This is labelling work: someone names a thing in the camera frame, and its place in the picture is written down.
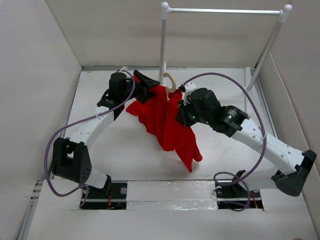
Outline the beige wooden hanger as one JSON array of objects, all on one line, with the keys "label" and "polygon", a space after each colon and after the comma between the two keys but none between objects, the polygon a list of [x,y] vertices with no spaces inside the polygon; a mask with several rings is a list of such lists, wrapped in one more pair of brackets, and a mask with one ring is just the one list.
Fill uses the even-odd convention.
[{"label": "beige wooden hanger", "polygon": [[166,94],[167,100],[170,99],[170,96],[169,96],[170,94],[173,94],[174,96],[176,96],[177,94],[181,93],[181,90],[177,87],[177,82],[171,73],[164,72],[162,76],[164,79],[168,79],[170,82],[169,86],[167,85],[165,86],[165,94]]}]

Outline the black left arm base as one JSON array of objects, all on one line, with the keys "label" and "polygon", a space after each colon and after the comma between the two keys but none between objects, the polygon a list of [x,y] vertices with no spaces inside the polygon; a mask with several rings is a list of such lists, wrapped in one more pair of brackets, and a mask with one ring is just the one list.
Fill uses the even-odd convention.
[{"label": "black left arm base", "polygon": [[82,210],[126,210],[127,209],[127,181],[112,181],[106,189],[93,186],[82,190],[80,208]]}]

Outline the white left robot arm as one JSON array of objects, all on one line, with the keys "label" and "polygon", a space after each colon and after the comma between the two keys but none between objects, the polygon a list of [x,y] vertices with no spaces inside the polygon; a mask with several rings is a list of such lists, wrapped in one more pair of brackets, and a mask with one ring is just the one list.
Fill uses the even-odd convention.
[{"label": "white left robot arm", "polygon": [[55,176],[81,186],[94,187],[95,194],[107,198],[111,194],[110,177],[93,168],[89,149],[94,141],[113,123],[133,98],[145,103],[155,94],[151,91],[161,83],[135,70],[128,76],[124,70],[112,73],[108,89],[104,92],[93,112],[76,131],[53,143],[51,171]]}]

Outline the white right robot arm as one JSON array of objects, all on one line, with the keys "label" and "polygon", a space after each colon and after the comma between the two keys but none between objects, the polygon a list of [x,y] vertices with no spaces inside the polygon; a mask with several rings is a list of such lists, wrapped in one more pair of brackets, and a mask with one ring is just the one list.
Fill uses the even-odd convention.
[{"label": "white right robot arm", "polygon": [[249,190],[260,189],[278,189],[292,197],[300,195],[317,158],[315,152],[295,149],[263,132],[246,112],[232,105],[222,106],[212,90],[198,88],[193,83],[182,86],[181,90],[185,95],[178,103],[178,122],[185,127],[195,123],[208,125],[215,132],[263,154],[275,166],[232,182],[231,191],[235,196],[242,197]]}]

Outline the red t shirt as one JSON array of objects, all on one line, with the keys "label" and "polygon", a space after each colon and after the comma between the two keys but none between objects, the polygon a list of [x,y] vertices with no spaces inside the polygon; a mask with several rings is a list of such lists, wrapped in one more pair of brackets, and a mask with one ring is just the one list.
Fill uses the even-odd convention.
[{"label": "red t shirt", "polygon": [[138,121],[145,126],[146,131],[156,136],[164,151],[175,151],[191,173],[193,162],[201,162],[203,157],[191,127],[185,127],[176,120],[182,92],[176,90],[167,94],[164,86],[156,86],[150,91],[155,93],[154,97],[145,103],[136,100],[126,108],[126,111],[138,117]]}]

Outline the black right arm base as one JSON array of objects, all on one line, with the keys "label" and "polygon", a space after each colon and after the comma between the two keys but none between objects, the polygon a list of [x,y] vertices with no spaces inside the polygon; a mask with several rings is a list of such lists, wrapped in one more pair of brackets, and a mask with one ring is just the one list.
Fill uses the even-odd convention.
[{"label": "black right arm base", "polygon": [[240,211],[246,209],[263,209],[262,197],[257,190],[250,191],[250,197],[248,197],[248,191],[240,185],[240,182],[234,185],[222,186],[218,182],[215,183],[215,190],[212,192],[217,198],[218,209],[230,209],[232,211]]}]

